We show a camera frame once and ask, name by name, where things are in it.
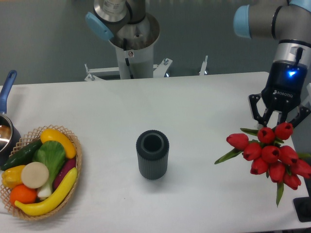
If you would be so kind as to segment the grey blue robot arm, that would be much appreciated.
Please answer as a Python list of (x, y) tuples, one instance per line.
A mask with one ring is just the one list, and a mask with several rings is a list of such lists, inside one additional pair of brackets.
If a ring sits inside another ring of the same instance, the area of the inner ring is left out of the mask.
[[(96, 0), (93, 12), (86, 14), (88, 27), (116, 50), (121, 79), (163, 77), (168, 60), (154, 67), (154, 44), (159, 23), (146, 12), (143, 0)], [(310, 109), (301, 103), (301, 91), (311, 67), (311, 3), (308, 0), (261, 0), (237, 9), (233, 19), (237, 36), (266, 37), (278, 47), (266, 86), (249, 96), (253, 119), (267, 126), (273, 112), (278, 123), (287, 121), (296, 109), (291, 124), (298, 126)]]

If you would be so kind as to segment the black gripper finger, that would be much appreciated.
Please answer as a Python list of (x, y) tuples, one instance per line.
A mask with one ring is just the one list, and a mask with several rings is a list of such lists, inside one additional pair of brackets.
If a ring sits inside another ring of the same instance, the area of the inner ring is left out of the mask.
[(310, 114), (310, 108), (305, 107), (302, 104), (298, 105), (295, 109), (296, 116), (291, 120), (287, 120), (290, 110), (285, 108), (284, 111), (281, 112), (278, 116), (278, 123), (281, 124), (287, 122), (292, 124), (292, 126), (295, 128)]
[(267, 127), (274, 110), (271, 108), (265, 108), (264, 114), (260, 115), (258, 110), (258, 102), (260, 99), (261, 94), (251, 94), (248, 96), (248, 101), (253, 119), (256, 120), (259, 125)]

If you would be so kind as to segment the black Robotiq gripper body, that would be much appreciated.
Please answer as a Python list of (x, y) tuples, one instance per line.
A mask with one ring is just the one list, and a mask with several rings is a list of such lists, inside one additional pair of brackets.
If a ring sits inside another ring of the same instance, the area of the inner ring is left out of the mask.
[(301, 103), (307, 68), (276, 62), (272, 64), (261, 97), (269, 111), (289, 112)]

